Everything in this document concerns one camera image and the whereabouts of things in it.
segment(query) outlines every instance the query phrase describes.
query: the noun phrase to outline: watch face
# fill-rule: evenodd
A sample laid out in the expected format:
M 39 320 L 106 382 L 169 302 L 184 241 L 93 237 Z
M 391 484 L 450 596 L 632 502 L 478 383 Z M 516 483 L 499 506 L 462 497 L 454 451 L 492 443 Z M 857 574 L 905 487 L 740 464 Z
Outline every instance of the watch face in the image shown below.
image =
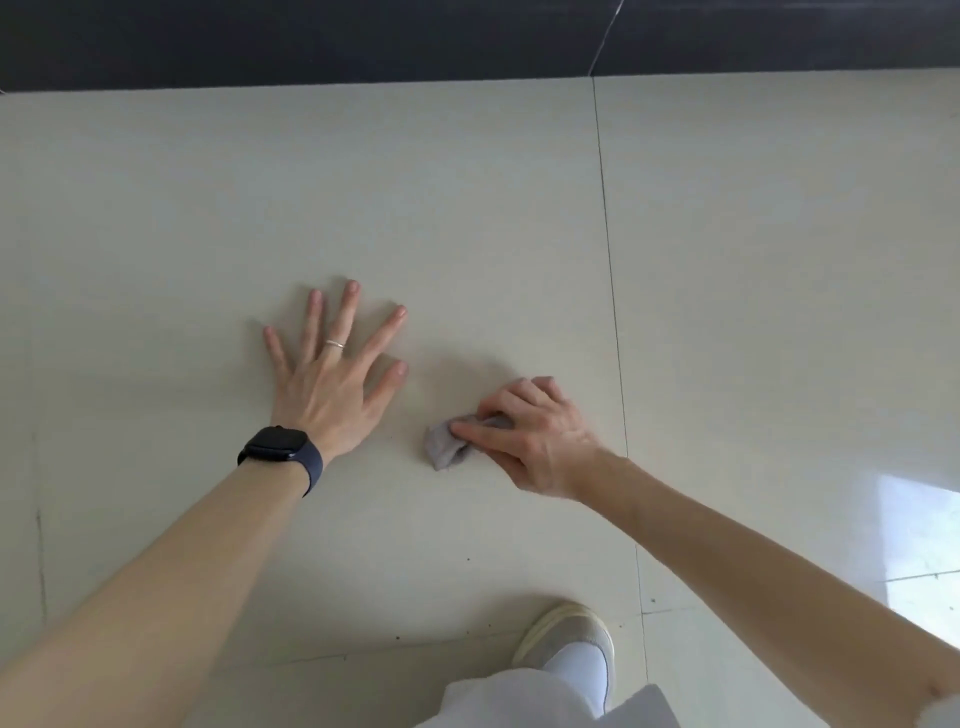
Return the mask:
M 298 429 L 264 427 L 253 436 L 247 447 L 264 454 L 275 454 L 277 457 L 283 457 L 297 452 L 306 445 L 306 440 L 306 432 Z

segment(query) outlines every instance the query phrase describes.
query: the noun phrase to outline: white sock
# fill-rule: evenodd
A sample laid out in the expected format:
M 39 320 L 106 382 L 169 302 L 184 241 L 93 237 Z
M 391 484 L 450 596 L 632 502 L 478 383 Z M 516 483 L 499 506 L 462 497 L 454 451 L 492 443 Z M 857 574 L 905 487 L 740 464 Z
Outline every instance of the white sock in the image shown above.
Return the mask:
M 543 669 L 556 675 L 582 695 L 590 706 L 593 717 L 604 714 L 607 697 L 607 661 L 598 646 L 590 643 L 570 643 L 547 660 Z

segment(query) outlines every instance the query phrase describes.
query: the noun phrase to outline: watch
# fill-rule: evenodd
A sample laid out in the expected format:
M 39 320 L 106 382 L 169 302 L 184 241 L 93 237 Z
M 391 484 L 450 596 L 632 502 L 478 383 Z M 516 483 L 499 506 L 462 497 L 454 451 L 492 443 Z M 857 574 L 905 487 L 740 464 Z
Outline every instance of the watch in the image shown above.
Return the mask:
M 310 442 L 306 432 L 299 429 L 287 429 L 280 425 L 264 427 L 257 432 L 237 455 L 237 465 L 248 457 L 254 460 L 266 460 L 271 463 L 300 463 L 310 476 L 310 487 L 303 494 L 313 490 L 324 471 L 324 459 L 320 451 Z

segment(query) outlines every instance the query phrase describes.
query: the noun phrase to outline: gray cloth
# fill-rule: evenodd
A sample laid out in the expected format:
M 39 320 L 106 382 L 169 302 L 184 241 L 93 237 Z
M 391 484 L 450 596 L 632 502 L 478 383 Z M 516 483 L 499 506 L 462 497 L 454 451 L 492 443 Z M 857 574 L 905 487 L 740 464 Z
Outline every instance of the gray cloth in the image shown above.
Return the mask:
M 423 436 L 423 448 L 426 450 L 427 457 L 433 463 L 435 471 L 446 470 L 454 465 L 460 465 L 467 459 L 467 456 L 476 448 L 466 440 L 461 440 L 450 432 L 450 423 L 455 422 L 479 422 L 473 415 L 465 417 L 454 417 L 450 420 L 444 420 L 439 425 L 430 427 Z M 513 429 L 514 421 L 506 415 L 494 415 L 488 417 L 480 423 L 487 427 L 499 427 L 500 429 Z

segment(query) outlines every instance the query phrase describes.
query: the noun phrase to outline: hand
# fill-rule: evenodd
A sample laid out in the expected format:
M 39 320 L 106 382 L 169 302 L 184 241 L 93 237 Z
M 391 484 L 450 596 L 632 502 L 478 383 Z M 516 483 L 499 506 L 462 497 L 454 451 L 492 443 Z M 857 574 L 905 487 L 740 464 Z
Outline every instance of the hand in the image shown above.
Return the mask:
M 601 446 L 552 376 L 518 379 L 477 408 L 484 420 L 502 412 L 514 429 L 454 423 L 450 430 L 489 455 L 517 487 L 544 496 L 576 498 L 576 472 Z
M 306 432 L 320 451 L 324 465 L 366 439 L 407 375 L 406 363 L 395 362 L 364 398 L 363 382 L 371 365 L 406 321 L 407 309 L 403 306 L 394 310 L 356 358 L 348 359 L 343 349 L 324 343 L 326 339 L 341 344 L 347 342 L 359 300 L 360 284 L 351 280 L 344 290 L 337 318 L 324 336 L 324 294 L 317 290 L 310 292 L 300 336 L 300 355 L 293 367 L 276 330 L 263 329 L 263 340 L 274 361 L 276 375 L 271 425 Z

